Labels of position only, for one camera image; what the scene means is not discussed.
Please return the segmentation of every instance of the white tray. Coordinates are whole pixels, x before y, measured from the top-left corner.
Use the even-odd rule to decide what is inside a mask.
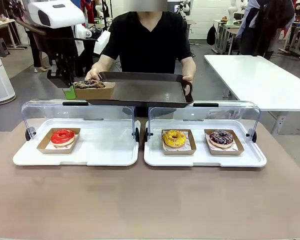
[[[135,127],[140,129],[140,122]],[[37,146],[51,128],[81,128],[71,154],[43,154]],[[139,143],[132,136],[131,120],[82,120],[53,118],[14,155],[19,166],[130,166],[138,159]]]
[[[144,160],[155,167],[193,167],[193,166],[221,166],[221,167],[254,167],[266,165],[267,159],[258,145],[248,140],[245,127],[236,120],[155,120],[151,122],[153,136],[144,145]],[[196,152],[194,155],[168,156],[164,155],[162,146],[162,129],[190,129],[192,131]],[[239,156],[211,155],[205,138],[204,129],[232,129],[241,141],[244,152]]]

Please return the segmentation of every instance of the black bag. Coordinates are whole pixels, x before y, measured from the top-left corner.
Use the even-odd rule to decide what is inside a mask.
[[[213,26],[208,31],[208,35],[206,36],[206,42],[210,46],[213,46],[213,45],[215,45],[216,40],[217,40],[217,30],[215,28],[215,25],[213,24]]]

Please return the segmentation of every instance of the clear plastic cover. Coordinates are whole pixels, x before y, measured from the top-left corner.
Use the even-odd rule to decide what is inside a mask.
[[[169,124],[178,122],[179,126],[202,122],[203,128],[214,126],[218,129],[236,125],[249,140],[253,140],[260,113],[260,109],[248,101],[195,101],[185,108],[154,107],[149,110],[148,139],[152,135],[151,127],[166,121]]]
[[[30,138],[49,120],[128,121],[135,136],[135,109],[126,106],[90,105],[80,100],[31,100],[21,109]]]

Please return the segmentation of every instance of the black baking tray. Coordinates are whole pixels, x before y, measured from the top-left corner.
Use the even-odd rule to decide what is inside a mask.
[[[92,105],[184,108],[194,102],[193,86],[182,75],[101,72],[103,82],[116,83],[111,99],[87,100]],[[190,87],[186,95],[185,88]]]

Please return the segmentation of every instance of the person's neck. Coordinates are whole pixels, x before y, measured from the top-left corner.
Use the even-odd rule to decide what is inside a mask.
[[[138,18],[140,20],[160,19],[162,17],[162,11],[137,11]]]

